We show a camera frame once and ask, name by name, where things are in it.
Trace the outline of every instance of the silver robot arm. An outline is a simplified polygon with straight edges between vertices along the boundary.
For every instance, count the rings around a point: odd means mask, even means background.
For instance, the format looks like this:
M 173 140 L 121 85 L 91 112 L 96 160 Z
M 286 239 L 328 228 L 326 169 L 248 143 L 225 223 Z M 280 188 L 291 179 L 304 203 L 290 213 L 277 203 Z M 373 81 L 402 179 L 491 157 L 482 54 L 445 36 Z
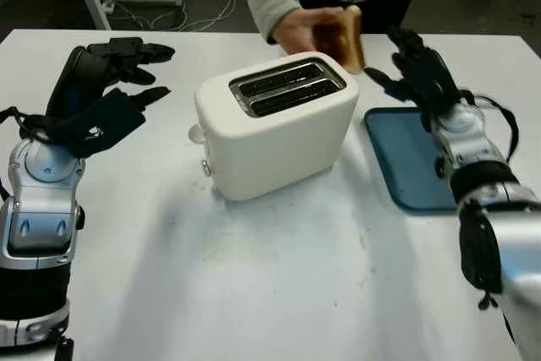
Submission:
M 0 347 L 56 341 L 68 325 L 66 291 L 84 212 L 75 190 L 85 161 L 59 145 L 23 139 L 9 157 L 13 196 L 0 210 L 6 283 Z
M 481 310 L 500 307 L 524 361 L 541 359 L 541 202 L 521 186 L 508 166 L 518 142 L 511 112 L 500 108 L 512 129 L 505 158 L 484 131 L 484 115 L 471 92 L 458 90 L 440 55 L 412 31 L 393 29 L 394 64 L 403 79 L 366 68 L 385 93 L 417 104 L 422 123 L 441 151 L 436 172 L 457 202 L 462 273 L 485 292 Z
M 168 61 L 174 52 L 140 38 L 78 46 L 45 115 L 15 107 L 0 112 L 0 123 L 15 118 L 22 139 L 9 157 L 13 193 L 0 184 L 0 355 L 71 360 L 74 342 L 63 334 L 70 268 L 85 224 L 75 199 L 85 158 L 136 130 L 145 108 L 170 91 L 157 87 L 128 96 L 106 88 L 118 81 L 153 84 L 154 76 L 139 65 Z
M 458 202 L 462 272 L 486 292 L 480 309 L 499 305 L 522 359 L 539 361 L 541 202 L 513 179 L 478 107 L 456 104 L 430 128 Z

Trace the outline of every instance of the blue tray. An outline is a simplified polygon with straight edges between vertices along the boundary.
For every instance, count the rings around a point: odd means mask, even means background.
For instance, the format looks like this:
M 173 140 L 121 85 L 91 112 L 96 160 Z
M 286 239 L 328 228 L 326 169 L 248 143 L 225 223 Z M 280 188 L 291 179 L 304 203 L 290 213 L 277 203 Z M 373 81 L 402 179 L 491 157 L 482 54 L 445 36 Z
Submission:
M 416 214 L 456 210 L 446 181 L 435 174 L 440 154 L 424 131 L 417 108 L 371 109 L 364 123 L 391 198 L 399 207 Z

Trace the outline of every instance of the toaster knob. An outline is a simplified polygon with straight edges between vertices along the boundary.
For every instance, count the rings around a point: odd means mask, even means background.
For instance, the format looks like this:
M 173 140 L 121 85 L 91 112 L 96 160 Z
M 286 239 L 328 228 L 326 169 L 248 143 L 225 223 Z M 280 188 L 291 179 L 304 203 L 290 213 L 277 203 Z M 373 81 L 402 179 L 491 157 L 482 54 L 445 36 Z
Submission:
M 188 137 L 195 144 L 204 144 L 205 143 L 205 131 L 198 125 L 195 124 L 188 131 Z
M 203 160 L 201 161 L 201 165 L 203 166 L 203 172 L 205 173 L 205 176 L 209 177 L 212 174 L 209 162 L 207 160 Z

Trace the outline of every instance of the human hand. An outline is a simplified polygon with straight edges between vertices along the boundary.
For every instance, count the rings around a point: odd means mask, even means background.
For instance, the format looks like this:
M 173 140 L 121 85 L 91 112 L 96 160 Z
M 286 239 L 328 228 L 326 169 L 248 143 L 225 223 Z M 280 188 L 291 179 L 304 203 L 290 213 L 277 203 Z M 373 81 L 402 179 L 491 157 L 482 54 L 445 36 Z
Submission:
M 311 8 L 289 12 L 272 32 L 272 36 L 288 54 L 315 51 L 312 28 L 336 17 L 343 8 Z

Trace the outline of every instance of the black pants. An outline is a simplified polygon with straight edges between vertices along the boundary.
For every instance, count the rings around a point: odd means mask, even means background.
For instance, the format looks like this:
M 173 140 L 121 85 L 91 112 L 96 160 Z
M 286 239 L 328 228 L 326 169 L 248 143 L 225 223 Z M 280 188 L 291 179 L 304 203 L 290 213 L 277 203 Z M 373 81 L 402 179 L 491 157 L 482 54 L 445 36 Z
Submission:
M 342 0 L 299 0 L 303 8 L 347 7 Z M 365 0 L 357 5 L 363 11 L 363 33 L 386 33 L 389 26 L 399 26 L 412 0 Z

